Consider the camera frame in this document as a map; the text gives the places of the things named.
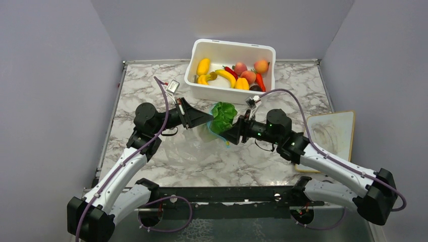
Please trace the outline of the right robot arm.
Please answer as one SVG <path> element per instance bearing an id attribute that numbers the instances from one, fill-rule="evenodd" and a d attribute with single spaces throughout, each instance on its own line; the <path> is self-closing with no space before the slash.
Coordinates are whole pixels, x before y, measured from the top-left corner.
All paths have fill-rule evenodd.
<path id="1" fill-rule="evenodd" d="M 277 153 L 285 160 L 312 167 L 337 181 L 328 185 L 306 179 L 303 186 L 291 192 L 292 201 L 297 205 L 304 205 L 309 200 L 340 205 L 357 211 L 362 218 L 376 225 L 385 225 L 394 211 L 398 191 L 390 171 L 358 166 L 312 144 L 303 133 L 292 130 L 291 119 L 281 109 L 270 110 L 265 123 L 256 121 L 246 111 L 220 135 L 235 145 L 250 138 L 269 142 L 276 145 Z"/>

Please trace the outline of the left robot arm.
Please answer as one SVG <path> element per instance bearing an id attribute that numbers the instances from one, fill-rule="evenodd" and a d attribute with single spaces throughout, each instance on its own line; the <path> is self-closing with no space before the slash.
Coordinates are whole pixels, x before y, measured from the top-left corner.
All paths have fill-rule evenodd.
<path id="1" fill-rule="evenodd" d="M 135 110 L 134 129 L 122 155 L 107 175 L 82 198 L 73 197 L 67 204 L 67 230 L 76 239 L 108 241 L 116 225 L 143 204 L 152 207 L 158 202 L 155 184 L 136 184 L 123 189 L 157 152 L 161 133 L 182 125 L 190 129 L 208 123 L 211 114 L 192 107 L 185 98 L 178 98 L 173 109 L 158 112 L 151 103 Z"/>

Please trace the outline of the peach orange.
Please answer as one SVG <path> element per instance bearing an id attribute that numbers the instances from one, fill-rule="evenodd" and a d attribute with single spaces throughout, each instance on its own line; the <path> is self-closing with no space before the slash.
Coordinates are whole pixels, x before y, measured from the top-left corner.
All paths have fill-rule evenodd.
<path id="1" fill-rule="evenodd" d="M 264 74 L 269 70 L 270 62 L 262 59 L 254 63 L 253 67 L 256 73 Z"/>

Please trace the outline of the green lettuce head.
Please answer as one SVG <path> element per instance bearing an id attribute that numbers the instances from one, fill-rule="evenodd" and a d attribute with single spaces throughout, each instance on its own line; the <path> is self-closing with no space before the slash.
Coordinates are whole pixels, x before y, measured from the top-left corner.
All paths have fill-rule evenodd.
<path id="1" fill-rule="evenodd" d="M 220 134 L 233 126 L 233 120 L 237 115 L 235 106 L 231 103 L 218 102 L 212 109 L 213 120 L 210 130 L 215 134 Z"/>

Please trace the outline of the clear zip top bag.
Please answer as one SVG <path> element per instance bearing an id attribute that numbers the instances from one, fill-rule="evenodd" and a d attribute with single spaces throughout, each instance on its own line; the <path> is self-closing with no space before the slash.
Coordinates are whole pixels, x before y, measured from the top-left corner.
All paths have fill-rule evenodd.
<path id="1" fill-rule="evenodd" d="M 213 121 L 191 129 L 176 127 L 161 135 L 162 143 L 154 155 L 165 165 L 193 165 L 229 151 L 232 144 L 211 130 Z"/>

